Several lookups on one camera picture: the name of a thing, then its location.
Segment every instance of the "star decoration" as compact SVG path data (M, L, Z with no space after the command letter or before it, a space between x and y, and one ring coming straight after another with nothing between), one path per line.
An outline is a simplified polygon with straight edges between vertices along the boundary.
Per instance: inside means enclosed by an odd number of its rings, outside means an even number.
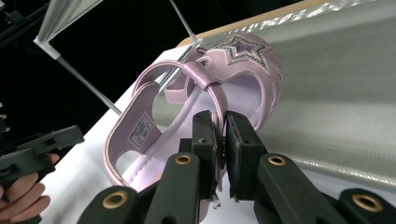
M270 48L262 43L247 40L240 35L235 35L229 43L215 46L213 49L224 49L227 53L228 64L250 60L265 71L268 71L264 53Z

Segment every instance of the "wooden edge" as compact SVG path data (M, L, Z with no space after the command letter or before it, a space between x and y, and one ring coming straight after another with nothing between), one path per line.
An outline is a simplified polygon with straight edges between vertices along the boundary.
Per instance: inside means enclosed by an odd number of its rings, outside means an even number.
M305 1L302 1L302 2L298 2L298 3L295 3L295 4L289 5L287 7L282 7L282 8L273 10L273 11L269 11L269 12L263 13L263 14L258 15L258 16L250 17L250 18L242 20L242 21L237 21L237 22L230 23L228 25L221 26L219 28L216 28L216 29L213 29L213 30L210 30L210 31L206 31L204 33L198 34L197 38L198 39L199 38L204 38L204 37L207 37L207 36L210 36L210 35L216 35L216 34L219 34L219 33L226 32L226 31L235 30L235 29L237 29L239 27L248 26L250 24L254 24L254 23L257 23L257 22L260 22L260 21L267 21L267 20L282 16L282 15L286 15L286 14L291 13L291 12L303 10L303 9L306 9L306 8L309 8L309 7L314 7L314 6L317 6L317 5L322 5L322 4L325 4L325 3L329 2L329 1L331 1L331 0L305 0ZM192 39L190 37L187 37L184 40L182 40L177 46L180 47L180 46L184 46L184 45L189 45L191 43L192 43Z

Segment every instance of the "size label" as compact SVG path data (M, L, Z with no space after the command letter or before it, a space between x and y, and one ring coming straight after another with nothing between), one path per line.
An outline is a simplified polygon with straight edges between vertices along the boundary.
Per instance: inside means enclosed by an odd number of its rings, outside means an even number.
M128 135L128 140L135 146L141 148L153 127L154 122L145 112L142 117L140 117L136 125L132 128L131 133Z

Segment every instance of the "pink sandal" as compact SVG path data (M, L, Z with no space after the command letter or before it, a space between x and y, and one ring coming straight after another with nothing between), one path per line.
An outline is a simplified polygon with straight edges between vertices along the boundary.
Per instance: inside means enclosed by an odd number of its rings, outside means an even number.
M184 105L162 133L152 117L160 89L155 79L176 68L182 71L165 89L165 97L171 104ZM227 110L247 116L258 131L275 108L282 80L276 53L261 38L246 33L227 35L208 51L193 49L184 63L168 60L150 65L135 82L131 103L106 140L104 156L110 180L136 191L154 183L167 159L177 153L180 138L191 138L192 116L204 110L212 111L218 147ZM130 150L140 157L121 175L116 163ZM219 190L221 178L218 165Z

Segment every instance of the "human hand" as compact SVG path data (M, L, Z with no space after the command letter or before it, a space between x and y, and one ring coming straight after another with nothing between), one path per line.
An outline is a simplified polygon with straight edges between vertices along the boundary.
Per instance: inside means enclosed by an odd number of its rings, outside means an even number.
M56 154L49 154L52 163L59 160ZM4 190L0 186L0 198L6 194L9 203L0 200L0 224L22 222L38 216L50 205L50 197L42 196L45 186L36 183L38 173L22 176L11 187Z

